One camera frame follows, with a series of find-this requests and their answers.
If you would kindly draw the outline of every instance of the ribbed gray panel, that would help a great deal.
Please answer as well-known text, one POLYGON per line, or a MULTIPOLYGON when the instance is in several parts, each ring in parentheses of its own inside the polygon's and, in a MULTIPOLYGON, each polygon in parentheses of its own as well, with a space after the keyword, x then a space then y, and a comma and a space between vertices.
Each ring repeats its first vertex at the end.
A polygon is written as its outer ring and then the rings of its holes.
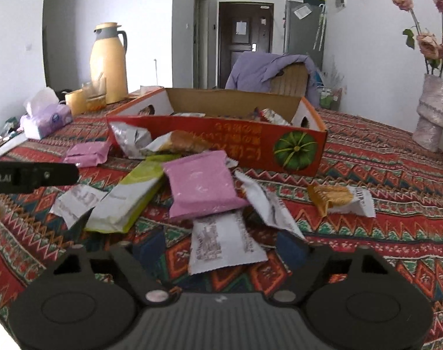
POLYGON ((297 311, 265 303, 260 293, 184 293, 148 309, 109 350, 333 350, 306 328, 297 311))

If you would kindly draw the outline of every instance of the purple tissue box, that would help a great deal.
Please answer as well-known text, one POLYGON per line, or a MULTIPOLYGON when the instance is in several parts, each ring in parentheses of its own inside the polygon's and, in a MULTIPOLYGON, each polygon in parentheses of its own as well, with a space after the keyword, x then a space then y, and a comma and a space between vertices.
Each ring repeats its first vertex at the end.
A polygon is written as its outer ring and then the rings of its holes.
POLYGON ((67 105, 50 104, 41 113, 30 117, 23 115, 20 126, 30 139, 42 139, 73 121, 71 109, 67 105))

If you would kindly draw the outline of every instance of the thermos lid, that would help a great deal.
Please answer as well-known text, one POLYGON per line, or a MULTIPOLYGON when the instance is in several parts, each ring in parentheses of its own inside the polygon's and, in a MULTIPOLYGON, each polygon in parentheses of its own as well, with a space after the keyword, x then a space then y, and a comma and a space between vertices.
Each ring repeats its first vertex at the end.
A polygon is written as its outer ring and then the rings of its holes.
POLYGON ((121 27, 117 22, 104 22, 103 24, 97 25, 95 30, 104 29, 105 27, 121 27))

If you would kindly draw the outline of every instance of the green and white package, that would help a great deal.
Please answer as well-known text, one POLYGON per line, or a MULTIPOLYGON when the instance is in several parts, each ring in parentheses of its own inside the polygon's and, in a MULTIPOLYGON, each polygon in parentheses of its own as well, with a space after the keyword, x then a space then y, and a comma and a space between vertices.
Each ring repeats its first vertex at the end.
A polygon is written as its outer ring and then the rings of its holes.
POLYGON ((163 184, 162 163, 179 155, 147 157, 114 187, 92 211, 86 231, 127 233, 163 184))

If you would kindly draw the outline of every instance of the purple jacket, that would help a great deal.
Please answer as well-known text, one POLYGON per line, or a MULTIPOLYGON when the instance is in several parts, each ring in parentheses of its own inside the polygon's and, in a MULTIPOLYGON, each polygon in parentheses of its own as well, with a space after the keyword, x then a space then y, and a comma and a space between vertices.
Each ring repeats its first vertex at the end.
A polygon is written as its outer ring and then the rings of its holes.
POLYGON ((245 51, 234 64, 225 89, 270 92, 270 79, 292 63, 304 63, 309 71, 306 98, 314 107, 318 107, 320 100, 315 81, 316 67, 307 55, 277 55, 245 51))

